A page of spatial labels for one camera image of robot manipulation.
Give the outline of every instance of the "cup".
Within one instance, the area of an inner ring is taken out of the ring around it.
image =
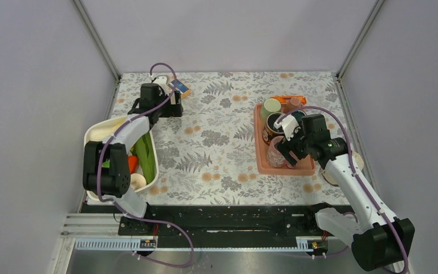
[[[274,122],[276,122],[276,120],[278,120],[283,115],[284,114],[281,112],[275,112],[275,113],[271,113],[266,118],[265,127],[263,129],[263,141],[268,146],[271,143],[271,140],[273,140],[273,138],[275,138],[276,136],[280,136],[280,135],[284,136],[285,135],[282,127],[274,128]]]
[[[281,112],[281,103],[273,98],[269,98],[263,102],[261,111],[259,112],[259,119],[266,123],[266,118],[275,112]]]
[[[293,97],[291,98],[285,106],[285,113],[288,113],[292,110],[295,110],[298,107],[302,107],[303,104],[299,98]]]
[[[271,140],[271,145],[267,148],[266,162],[270,167],[282,168],[286,165],[286,159],[283,157],[281,152],[279,152],[274,146],[281,142],[283,136],[276,136]]]

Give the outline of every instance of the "small box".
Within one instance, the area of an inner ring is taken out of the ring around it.
[[[177,90],[179,90],[180,92],[180,98],[184,99],[185,97],[190,95],[190,88],[188,86],[186,86],[183,82],[181,82],[180,80],[172,80],[169,83],[169,87],[173,88],[174,83],[177,81]]]

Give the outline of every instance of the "metal frame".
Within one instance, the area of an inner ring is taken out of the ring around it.
[[[341,79],[345,75],[345,72],[347,71],[348,67],[350,66],[350,63],[352,62],[356,52],[358,51],[360,45],[362,44],[365,36],[367,36],[367,33],[370,30],[370,27],[374,23],[374,20],[377,17],[377,15],[379,14],[380,9],[384,5],[385,1],[386,0],[377,0],[375,2],[374,7],[370,11],[370,13],[367,17],[367,20],[365,21],[365,23],[362,26],[361,31],[359,32],[359,34],[355,38],[355,42],[352,45],[352,48],[350,49],[350,51],[348,52],[347,58],[345,58],[345,61],[343,61],[342,66],[340,67],[340,69],[338,70],[338,72],[336,74],[338,79]]]
[[[88,15],[88,12],[86,11],[86,8],[83,6],[83,3],[81,0],[72,0],[73,4],[75,5],[75,8],[80,15],[80,18],[83,20],[83,23],[90,33],[90,35],[93,38],[93,41],[95,42],[96,46],[98,47],[98,50],[100,51],[103,59],[107,63],[108,69],[110,70],[111,74],[115,78],[115,81],[120,80],[120,72],[116,68],[112,58],[108,54],[107,49],[105,48],[105,45],[103,45],[102,39],[98,35],[98,32],[96,32],[95,26],[93,25],[90,16]]]
[[[365,167],[364,167],[364,174],[365,176],[370,180],[370,182],[375,187],[375,181],[373,179],[371,169],[369,162],[367,160],[367,157],[364,152],[364,145],[361,141],[361,138],[358,134],[355,118],[352,114],[350,105],[348,103],[348,96],[344,91],[344,88],[342,87],[342,77],[344,76],[345,72],[348,70],[348,67],[350,66],[353,58],[355,57],[355,54],[360,48],[360,45],[362,44],[365,36],[367,35],[368,31],[370,30],[375,18],[378,16],[380,9],[382,8],[385,0],[377,0],[370,11],[361,31],[359,32],[357,38],[355,39],[354,44],[352,45],[352,48],[348,52],[343,64],[341,65],[340,69],[336,74],[332,74],[332,77],[334,78],[336,89],[338,91],[338,95],[340,98],[340,102],[343,107],[343,111],[347,120],[347,127],[350,133],[350,136],[352,136],[352,140],[354,142],[354,147],[357,150],[358,153],[361,154],[361,156],[364,159]],[[110,117],[111,111],[113,109],[114,101],[116,98],[116,94],[118,92],[119,88],[119,81],[120,81],[120,72],[116,68],[112,58],[110,57],[107,49],[103,45],[103,42],[98,35],[98,32],[96,31],[96,28],[94,27],[92,20],[90,19],[90,16],[88,15],[88,12],[86,8],[84,7],[81,0],[72,0],[72,3],[75,5],[76,10],[83,20],[83,23],[85,27],[87,28],[88,32],[90,33],[92,39],[94,40],[99,52],[101,53],[104,61],[106,62],[112,76],[116,80],[116,87],[113,92],[113,95],[110,98],[107,112],[105,115],[105,119],[108,119]],[[81,206],[83,203],[80,203],[80,207],[78,208],[78,212],[81,210]],[[59,239],[59,243],[57,245],[57,250],[55,251],[55,256],[53,256],[52,262],[50,264],[50,270],[49,273],[58,274],[58,273],[66,273],[68,264],[70,262],[71,254],[73,249],[75,248],[75,240],[78,241],[94,241],[94,242],[100,242],[100,239],[104,240],[107,239],[108,241],[112,239],[116,239],[117,241],[123,241],[123,240],[139,240],[144,237],[148,236],[120,236],[118,235],[118,230],[120,228],[120,224],[115,221],[115,217],[121,217],[121,214],[110,214],[110,213],[72,213],[68,214],[67,219],[65,221],[62,235]],[[297,237],[297,240],[299,241],[299,247],[300,243],[304,240],[319,240],[319,237],[316,236],[307,236],[307,237]],[[217,251],[231,251],[235,249],[222,249],[219,248]],[[237,248],[237,251],[282,251],[278,250],[278,248],[272,248],[272,249],[244,249],[244,248]],[[394,264],[394,268],[396,270],[400,270],[400,264],[396,263]]]

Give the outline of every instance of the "gray wall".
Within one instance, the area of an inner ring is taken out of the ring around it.
[[[438,273],[438,1],[387,1],[343,84],[416,273]]]
[[[71,1],[0,1],[0,273],[44,273],[113,79]]]
[[[121,72],[336,71],[375,0],[84,0]]]

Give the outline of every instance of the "floral tablecloth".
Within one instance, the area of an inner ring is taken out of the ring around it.
[[[178,73],[192,94],[181,118],[161,118],[152,129],[159,181],[141,195],[151,204],[347,204],[319,175],[261,175],[256,165],[253,107],[275,95],[304,95],[307,105],[331,110],[344,123],[330,72]],[[123,75],[112,116],[125,115],[147,73]],[[341,136],[333,119],[332,137]]]

